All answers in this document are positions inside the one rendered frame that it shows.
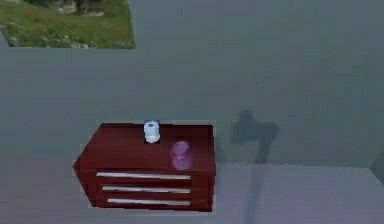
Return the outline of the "white toilet paper roll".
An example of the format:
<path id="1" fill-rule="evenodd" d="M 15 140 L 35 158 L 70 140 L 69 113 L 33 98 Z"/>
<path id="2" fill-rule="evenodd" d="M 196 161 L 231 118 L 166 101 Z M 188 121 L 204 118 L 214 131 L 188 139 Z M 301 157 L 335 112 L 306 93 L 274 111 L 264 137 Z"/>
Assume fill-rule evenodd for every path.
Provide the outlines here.
<path id="1" fill-rule="evenodd" d="M 156 121 L 144 124 L 144 137 L 147 143 L 155 143 L 160 139 L 160 126 Z"/>

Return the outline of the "window with green view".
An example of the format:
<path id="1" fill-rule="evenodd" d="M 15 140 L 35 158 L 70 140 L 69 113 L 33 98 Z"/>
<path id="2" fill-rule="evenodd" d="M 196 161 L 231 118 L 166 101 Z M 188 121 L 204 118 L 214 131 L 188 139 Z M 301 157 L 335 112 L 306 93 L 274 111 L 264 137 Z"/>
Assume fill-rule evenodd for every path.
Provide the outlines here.
<path id="1" fill-rule="evenodd" d="M 0 0 L 10 47 L 133 49 L 129 0 Z"/>

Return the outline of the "dark red chest of drawers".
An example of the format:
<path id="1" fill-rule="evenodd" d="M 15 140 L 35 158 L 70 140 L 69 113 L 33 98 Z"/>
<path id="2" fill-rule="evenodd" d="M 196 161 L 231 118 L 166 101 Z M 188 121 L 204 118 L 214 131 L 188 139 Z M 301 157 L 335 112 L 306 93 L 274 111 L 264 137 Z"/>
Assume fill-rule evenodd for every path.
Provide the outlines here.
<path id="1" fill-rule="evenodd" d="M 192 167 L 176 170 L 170 150 L 186 141 Z M 94 207 L 210 212 L 216 176 L 211 125 L 162 124 L 160 139 L 147 143 L 144 126 L 103 123 L 73 169 Z"/>

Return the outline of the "maroon baseball cap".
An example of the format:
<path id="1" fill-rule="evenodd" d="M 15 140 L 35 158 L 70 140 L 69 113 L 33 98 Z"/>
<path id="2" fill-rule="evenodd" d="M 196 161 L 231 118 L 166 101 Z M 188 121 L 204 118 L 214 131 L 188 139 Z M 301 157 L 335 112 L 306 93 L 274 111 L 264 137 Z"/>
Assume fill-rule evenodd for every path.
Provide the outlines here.
<path id="1" fill-rule="evenodd" d="M 171 165 L 174 169 L 182 171 L 192 167 L 192 151 L 186 141 L 175 142 L 170 150 Z"/>

